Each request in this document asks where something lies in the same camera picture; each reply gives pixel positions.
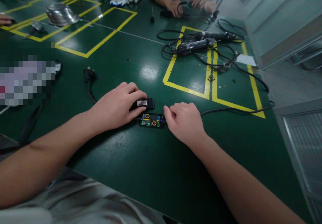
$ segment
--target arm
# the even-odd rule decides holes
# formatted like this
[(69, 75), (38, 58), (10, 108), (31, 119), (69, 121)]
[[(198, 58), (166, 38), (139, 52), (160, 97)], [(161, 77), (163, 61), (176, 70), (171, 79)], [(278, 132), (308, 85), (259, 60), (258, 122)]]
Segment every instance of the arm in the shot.
[(179, 7), (179, 13), (178, 13), (178, 5), (181, 2), (180, 0), (154, 0), (158, 4), (160, 4), (163, 7), (166, 7), (170, 12), (172, 12), (173, 16), (175, 18), (180, 18), (183, 14), (183, 7)]
[(193, 103), (164, 106), (164, 115), (170, 131), (203, 162), (238, 223), (304, 223), (207, 136)]
[(0, 163), (0, 209), (38, 194), (56, 178), (73, 154), (95, 135), (129, 123), (145, 107), (129, 112), (147, 95), (134, 83), (121, 83), (90, 110), (31, 142)]

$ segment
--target gray floor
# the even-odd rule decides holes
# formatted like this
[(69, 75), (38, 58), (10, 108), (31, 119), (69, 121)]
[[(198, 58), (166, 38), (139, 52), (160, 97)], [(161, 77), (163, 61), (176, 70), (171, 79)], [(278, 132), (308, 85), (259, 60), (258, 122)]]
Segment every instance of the gray floor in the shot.
[[(305, 62), (309, 68), (322, 64), (322, 56)], [(266, 84), (270, 87), (269, 97), (275, 101), (276, 107), (322, 98), (322, 68), (306, 71), (301, 65), (293, 65), (291, 59), (261, 71)]]

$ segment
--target label sticker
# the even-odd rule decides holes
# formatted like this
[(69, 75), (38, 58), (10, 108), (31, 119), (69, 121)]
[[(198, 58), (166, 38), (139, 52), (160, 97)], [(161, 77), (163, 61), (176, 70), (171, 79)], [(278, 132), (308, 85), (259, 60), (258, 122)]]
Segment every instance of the label sticker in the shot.
[(148, 101), (147, 100), (139, 100), (139, 101), (137, 101), (137, 105), (138, 106), (147, 106)]

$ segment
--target metal bowl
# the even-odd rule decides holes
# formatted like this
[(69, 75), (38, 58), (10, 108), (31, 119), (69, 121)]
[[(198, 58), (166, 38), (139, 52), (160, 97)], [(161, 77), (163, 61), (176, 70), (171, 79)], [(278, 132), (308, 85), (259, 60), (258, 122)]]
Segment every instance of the metal bowl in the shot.
[(58, 27), (75, 24), (81, 20), (66, 4), (53, 3), (46, 7), (49, 23)]

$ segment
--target hand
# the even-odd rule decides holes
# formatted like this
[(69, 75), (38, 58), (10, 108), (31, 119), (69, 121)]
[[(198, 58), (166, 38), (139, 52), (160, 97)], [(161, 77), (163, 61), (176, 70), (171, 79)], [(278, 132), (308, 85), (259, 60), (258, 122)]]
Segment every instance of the hand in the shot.
[(200, 113), (193, 103), (175, 103), (170, 108), (164, 106), (163, 109), (170, 131), (189, 148), (207, 137)]
[(133, 103), (139, 98), (147, 98), (147, 94), (140, 91), (133, 82), (121, 83), (87, 111), (89, 127), (93, 128), (97, 135), (129, 123), (146, 109), (138, 107), (129, 112)]
[(206, 6), (207, 0), (190, 0), (192, 2), (191, 7), (202, 9)]
[(182, 5), (179, 6), (179, 12), (178, 12), (178, 5), (181, 3), (181, 0), (170, 0), (166, 6), (167, 9), (172, 12), (173, 16), (175, 18), (181, 18), (181, 15), (183, 14), (183, 8)]
[(0, 25), (11, 24), (11, 20), (13, 20), (11, 16), (0, 14)]

